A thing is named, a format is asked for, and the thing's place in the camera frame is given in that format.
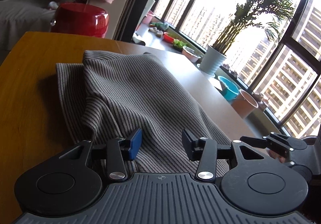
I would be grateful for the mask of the grey striped knit garment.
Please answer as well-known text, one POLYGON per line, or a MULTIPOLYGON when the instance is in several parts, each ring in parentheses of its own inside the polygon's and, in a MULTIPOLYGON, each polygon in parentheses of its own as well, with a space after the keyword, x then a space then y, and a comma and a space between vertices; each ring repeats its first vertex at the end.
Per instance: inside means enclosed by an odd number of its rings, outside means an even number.
POLYGON ((196 137, 230 140, 153 54, 86 51, 80 64, 56 65, 61 109, 75 143, 96 145, 143 132, 137 158, 127 171, 194 173, 181 142, 183 130, 196 137))

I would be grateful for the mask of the teal plastic basin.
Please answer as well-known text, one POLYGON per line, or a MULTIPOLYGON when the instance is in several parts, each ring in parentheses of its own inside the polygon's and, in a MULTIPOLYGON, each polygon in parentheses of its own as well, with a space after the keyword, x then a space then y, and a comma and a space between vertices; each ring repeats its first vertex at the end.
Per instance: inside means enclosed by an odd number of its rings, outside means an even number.
POLYGON ((222 96, 227 100, 227 101, 232 101, 234 100, 238 94, 239 94, 239 89, 238 87, 230 80, 223 76, 218 76, 218 80, 220 83, 222 83, 222 96))

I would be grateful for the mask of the white potted plant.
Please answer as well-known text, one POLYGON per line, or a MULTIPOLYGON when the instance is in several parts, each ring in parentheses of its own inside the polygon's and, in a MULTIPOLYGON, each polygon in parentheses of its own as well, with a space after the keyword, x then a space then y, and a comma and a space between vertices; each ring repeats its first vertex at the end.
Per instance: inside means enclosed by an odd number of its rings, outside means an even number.
POLYGON ((292 0, 244 0, 236 5, 236 11, 215 42, 207 48, 199 69, 212 76, 224 63, 226 53, 236 37, 249 27, 263 29, 269 41, 279 41, 279 27, 291 21, 295 12, 292 0))

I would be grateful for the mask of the pink basin with plants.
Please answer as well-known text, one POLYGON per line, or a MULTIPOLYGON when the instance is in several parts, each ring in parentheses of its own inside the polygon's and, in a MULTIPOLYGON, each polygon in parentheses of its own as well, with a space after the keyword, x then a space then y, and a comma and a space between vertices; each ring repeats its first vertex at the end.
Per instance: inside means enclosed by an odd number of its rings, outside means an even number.
POLYGON ((197 62, 201 56, 198 55, 193 49, 189 48, 188 46, 182 47, 182 54, 186 56, 192 63, 197 62))

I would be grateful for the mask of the red plastic basin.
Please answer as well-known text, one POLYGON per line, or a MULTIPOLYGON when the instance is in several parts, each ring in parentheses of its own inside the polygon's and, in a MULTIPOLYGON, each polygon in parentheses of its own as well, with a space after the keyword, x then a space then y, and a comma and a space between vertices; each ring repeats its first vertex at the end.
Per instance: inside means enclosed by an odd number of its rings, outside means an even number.
POLYGON ((175 37, 173 35, 171 35, 170 33, 164 32, 163 40, 169 44, 173 44, 175 37))

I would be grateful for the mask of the pink plastic bucket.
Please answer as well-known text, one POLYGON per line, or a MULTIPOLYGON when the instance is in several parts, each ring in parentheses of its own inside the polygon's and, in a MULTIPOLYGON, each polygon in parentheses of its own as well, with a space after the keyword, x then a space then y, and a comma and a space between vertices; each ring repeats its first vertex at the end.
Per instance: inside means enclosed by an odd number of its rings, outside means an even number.
POLYGON ((142 24, 148 25, 152 22, 152 19, 154 18, 154 13, 152 11, 148 11, 146 16, 142 20, 142 24))

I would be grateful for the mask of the red round stool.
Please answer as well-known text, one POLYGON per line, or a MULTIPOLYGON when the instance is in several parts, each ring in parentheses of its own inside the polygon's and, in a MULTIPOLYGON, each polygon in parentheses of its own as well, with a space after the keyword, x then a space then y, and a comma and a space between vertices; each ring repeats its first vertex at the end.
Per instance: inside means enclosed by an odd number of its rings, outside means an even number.
POLYGON ((51 20, 51 32, 104 38, 109 14, 102 8, 84 3, 62 3, 51 20))

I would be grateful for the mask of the grey covered sofa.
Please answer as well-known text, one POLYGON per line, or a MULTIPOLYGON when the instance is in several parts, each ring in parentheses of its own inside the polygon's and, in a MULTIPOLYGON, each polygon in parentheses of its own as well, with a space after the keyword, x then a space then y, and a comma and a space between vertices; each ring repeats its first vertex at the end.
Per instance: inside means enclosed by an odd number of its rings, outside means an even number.
MULTIPOLYGON (((125 11, 127 0, 85 0, 109 13, 109 27, 105 38, 112 39, 125 11)), ((1 0, 1 54, 9 53, 28 31, 48 32, 54 10, 48 9, 49 0, 1 0)))

